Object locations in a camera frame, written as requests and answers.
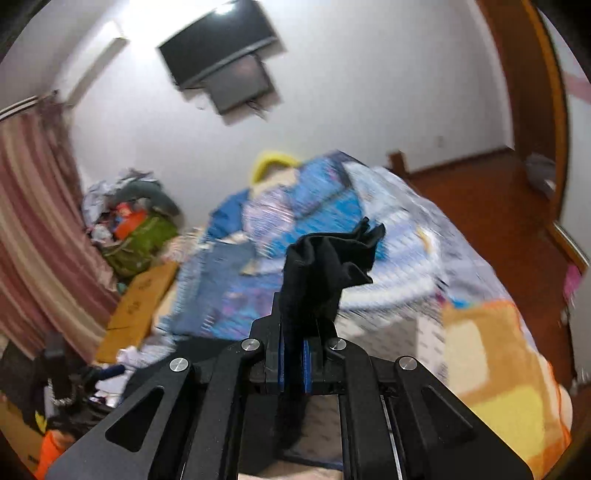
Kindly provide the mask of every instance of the striped curtain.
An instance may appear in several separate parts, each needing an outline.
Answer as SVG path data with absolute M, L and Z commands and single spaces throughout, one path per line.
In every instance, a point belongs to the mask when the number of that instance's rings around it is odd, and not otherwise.
M 90 362 L 116 306 L 81 201 L 60 104 L 0 121 L 0 326 L 31 358 L 58 331 Z

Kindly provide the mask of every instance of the wooden floor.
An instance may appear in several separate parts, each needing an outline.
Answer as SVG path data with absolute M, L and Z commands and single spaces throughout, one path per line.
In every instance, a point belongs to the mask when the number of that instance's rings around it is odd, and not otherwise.
M 538 350 L 567 390 L 574 368 L 568 328 L 560 323 L 567 260 L 545 232 L 548 200 L 527 183 L 512 152 L 417 173 L 413 186 L 460 229 L 495 269 Z M 573 399 L 573 432 L 591 410 L 591 388 Z

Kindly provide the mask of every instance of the metal screw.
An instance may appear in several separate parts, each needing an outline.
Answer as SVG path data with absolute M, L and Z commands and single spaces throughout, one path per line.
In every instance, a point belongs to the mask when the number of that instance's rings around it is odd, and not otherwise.
M 173 372 L 182 372 L 189 366 L 189 362 L 185 358 L 175 358 L 170 362 L 170 369 Z
M 411 356 L 403 356 L 398 363 L 403 370 L 414 370 L 417 367 L 417 361 Z
M 327 342 L 329 348 L 331 350 L 343 350 L 347 346 L 347 342 L 345 342 L 342 338 L 331 338 Z
M 247 352 L 257 350 L 261 346 L 261 343 L 256 338 L 247 338 L 242 342 L 242 349 Z

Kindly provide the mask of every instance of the wooden door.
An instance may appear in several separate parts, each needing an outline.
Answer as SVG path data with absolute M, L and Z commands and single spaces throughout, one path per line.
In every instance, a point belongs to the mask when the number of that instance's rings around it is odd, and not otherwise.
M 560 70 L 530 0 L 477 0 L 505 72 L 515 137 L 524 160 L 533 152 L 566 161 L 566 106 Z

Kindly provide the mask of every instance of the monitor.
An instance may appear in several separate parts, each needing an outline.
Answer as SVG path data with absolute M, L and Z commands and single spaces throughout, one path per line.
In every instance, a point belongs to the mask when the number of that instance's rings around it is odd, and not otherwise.
M 212 10 L 159 49 L 176 85 L 184 89 L 276 40 L 257 1 L 235 0 Z
M 245 55 L 204 78 L 203 86 L 220 115 L 271 90 L 269 77 L 254 54 Z

